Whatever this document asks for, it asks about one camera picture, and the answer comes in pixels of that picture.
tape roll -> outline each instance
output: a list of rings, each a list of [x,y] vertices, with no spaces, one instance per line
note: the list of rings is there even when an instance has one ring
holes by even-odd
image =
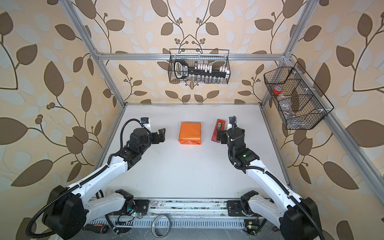
[[[156,231],[155,231],[155,225],[156,225],[156,223],[157,223],[161,218],[166,218],[166,219],[168,220],[168,229],[167,229],[167,231],[166,231],[165,234],[159,236],[159,235],[157,235],[157,233],[156,233]],[[152,223],[152,234],[153,234],[155,237],[157,237],[157,238],[164,237],[165,235],[167,235],[167,233],[168,233],[168,231],[169,231],[169,228],[170,228],[170,221],[169,221],[169,218],[168,218],[167,216],[165,216],[165,215],[159,215],[159,216],[157,216],[157,217],[155,218],[155,220],[153,220],[153,223]]]

robotic arm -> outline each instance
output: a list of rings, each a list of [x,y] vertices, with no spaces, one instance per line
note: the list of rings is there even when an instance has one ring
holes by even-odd
[[[138,122],[142,127],[131,133],[130,140],[123,147],[122,133],[127,123],[131,121]],[[62,186],[54,188],[49,195],[47,205],[37,212],[27,225],[26,235],[30,238],[42,238],[56,233],[64,240],[70,239],[90,221],[119,211],[127,205],[133,196],[122,189],[97,200],[91,200],[91,197],[115,177],[132,168],[151,144],[164,142],[166,131],[164,128],[160,129],[159,133],[152,133],[144,125],[149,127],[148,118],[141,118],[141,121],[137,119],[127,121],[120,134],[120,150],[111,154],[104,166],[66,188]],[[43,224],[52,231],[35,234],[31,231],[31,227],[41,214],[43,214]]]
[[[319,212],[315,202],[293,192],[281,183],[244,143],[245,130],[236,124],[236,117],[229,118],[227,130],[217,131],[217,140],[228,145],[231,164],[254,179],[271,197],[266,200],[256,191],[241,197],[242,212],[251,216],[260,214],[281,230],[285,240],[324,240]]]
[[[142,127],[135,129],[130,140],[123,146],[122,133],[125,126],[137,121]],[[132,168],[151,146],[165,140],[165,129],[159,133],[151,133],[148,118],[131,119],[127,121],[120,134],[120,150],[111,154],[107,163],[87,177],[64,188],[57,186],[48,198],[47,204],[35,214],[26,228],[30,238],[43,238],[58,234],[64,240],[75,236],[82,227],[90,221],[105,215],[109,225],[117,233],[108,218],[108,213],[127,209],[133,196],[120,189],[107,197],[91,200],[102,187],[118,175]],[[316,204],[302,197],[281,183],[252,150],[244,143],[245,130],[236,124],[236,117],[231,117],[226,131],[217,132],[217,139],[228,145],[228,158],[231,164],[254,179],[271,197],[272,201],[264,199],[256,191],[250,191],[241,197],[242,212],[251,216],[260,214],[275,224],[286,240],[312,240],[322,235],[319,213]],[[36,234],[32,226],[43,214],[42,222],[52,231]]]

hanging wire basket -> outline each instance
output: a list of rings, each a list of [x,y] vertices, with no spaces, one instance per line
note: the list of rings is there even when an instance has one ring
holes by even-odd
[[[169,52],[170,83],[228,84],[229,50],[172,48]]]
[[[311,130],[334,109],[309,75],[313,86],[306,84],[300,76],[301,69],[296,63],[293,67],[280,67],[264,74],[265,85],[286,129]],[[316,95],[328,105],[324,106]]]

wire mesh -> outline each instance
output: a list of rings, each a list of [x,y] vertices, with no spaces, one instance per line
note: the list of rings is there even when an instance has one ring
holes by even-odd
[[[222,49],[170,49],[168,76],[173,84],[181,81],[189,84],[228,84],[231,75],[229,68],[229,50]],[[175,62],[183,61],[188,66],[188,76],[180,79],[176,76]]]
[[[320,103],[313,92],[316,89],[305,83],[295,67],[269,71],[264,81],[286,129],[310,130],[333,109]]]

leaf wallpaper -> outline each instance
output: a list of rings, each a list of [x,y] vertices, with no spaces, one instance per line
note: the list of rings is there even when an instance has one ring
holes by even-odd
[[[0,1],[0,35],[2,238],[27,239],[51,189],[93,170],[120,106],[58,1]]]
[[[292,55],[381,174],[383,11],[383,1],[321,0]],[[298,193],[318,205],[326,239],[381,239],[384,208],[326,123],[289,131],[271,101],[265,109]]]
[[[283,53],[304,0],[73,0],[99,52]]]
[[[271,106],[265,110],[293,184],[316,202],[325,239],[381,239],[384,208],[326,123],[286,130]]]
[[[110,60],[107,68],[127,103],[258,103],[266,87],[263,74],[273,61],[232,61],[228,84],[185,83],[168,78],[168,62]],[[105,89],[104,96],[110,97]]]
[[[316,8],[307,28],[293,59],[384,175],[384,3],[330,1]]]

